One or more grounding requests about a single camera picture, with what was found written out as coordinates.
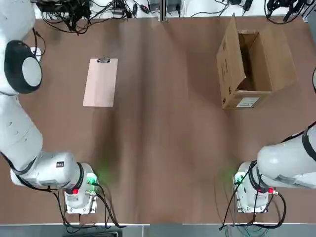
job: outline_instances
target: open cardboard box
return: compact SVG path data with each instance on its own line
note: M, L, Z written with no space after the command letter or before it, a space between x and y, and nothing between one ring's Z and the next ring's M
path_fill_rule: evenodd
M225 109L254 108L296 81L290 48L279 26L237 31L232 16L216 60Z

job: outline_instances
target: wire bundle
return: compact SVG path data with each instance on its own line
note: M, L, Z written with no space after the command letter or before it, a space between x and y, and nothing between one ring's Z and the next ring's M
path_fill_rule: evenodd
M224 8L223 8L222 10L216 11L216 12L200 11L200 12L197 12L197 13L193 14L193 15L190 16L190 17L194 17L194 16L196 16L196 15L198 15L198 14L201 14L201 13L204 13L204 14L218 14L218 13L219 13L218 16L221 16L221 15L223 14L223 12L226 11L226 9L230 6L229 0L227 0L226 3L224 3L224 0L222 0L222 1L215 0L215 1L218 2L218 3L220 3L220 4L222 4L222 5L224 5Z
M264 1L264 12L265 12L266 19L268 21L270 21L271 23L276 24L276 25L284 25L284 24L287 24L287 23L294 21L299 15L301 15L301 12L305 8L305 6L308 6L308 8L309 8L314 3L315 3L315 0L313 0L311 3L307 3L307 0L289 0L289 1L269 0L267 3L267 0L265 0ZM276 9L278 9L279 7L289 7L289 11L284 16L283 22L276 22L276 21L271 19L272 13Z
M84 1L82 5L78 5L75 7L75 9L69 9L69 5L65 4L63 2L60 2L61 6L65 9L64 12L46 12L46 16L44 15L44 12L41 12L41 16L43 21L48 24L50 27L62 31L65 33L76 33L77 35L85 34L89 27L91 27L94 24L105 22L110 19L123 19L123 18L131 18L136 16L133 14L132 10L128 6L126 0L112 0L105 6L101 6L97 3L95 3L93 0L87 0L89 3L93 3L97 5L98 7L102 7L102 9L98 12L95 12L94 15L91 16L90 11L90 4L86 4ZM123 10L123 14L121 17L110 17L107 19L104 19L102 21L97 21L94 23L91 23L91 20L100 19L101 15L105 13L106 11L112 10L115 7L120 7ZM77 22L80 19L84 19L85 24L83 26L79 26ZM63 30L56 26L56 24L59 23L65 23L68 27L68 30Z

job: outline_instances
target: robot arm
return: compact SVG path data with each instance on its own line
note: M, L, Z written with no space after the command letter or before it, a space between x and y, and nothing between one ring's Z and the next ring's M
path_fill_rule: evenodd
M260 213L266 210L269 188L315 189L314 148L316 149L316 122L279 144L263 147L256 162L241 164L234 176L235 188L244 177L236 191L238 212Z
M87 193L97 182L92 168L71 153L42 151L42 134L18 101L18 93L31 93L41 84L40 64L20 41L34 23L30 1L0 0L0 153L14 184L62 188L69 213L94 213L96 196Z

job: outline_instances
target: metal bracket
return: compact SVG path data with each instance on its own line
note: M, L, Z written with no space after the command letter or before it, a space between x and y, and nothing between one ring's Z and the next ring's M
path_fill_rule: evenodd
M159 21L167 21L166 0L160 0L160 18Z
M98 58L98 63L110 63L109 58Z

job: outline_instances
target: brown table surface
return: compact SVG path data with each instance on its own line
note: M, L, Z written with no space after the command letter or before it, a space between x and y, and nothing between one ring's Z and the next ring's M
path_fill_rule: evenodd
M230 175L241 162L316 119L316 51L302 19L276 26L286 32L298 82L260 108L222 110L215 55L228 20L110 20L80 36L36 22L46 41L43 81L20 96L21 104L43 134L43 149L72 152L109 185L120 223L220 223ZM239 29L265 24L261 17L237 18ZM34 45L32 34L27 43ZM89 60L97 57L119 59L113 108L82 106ZM15 186L3 159L0 167L0 223L62 222L53 195ZM287 223L316 223L315 190L279 191ZM237 215L237 222L247 220ZM97 214L82 221L104 222L100 202ZM275 207L257 221L277 222Z

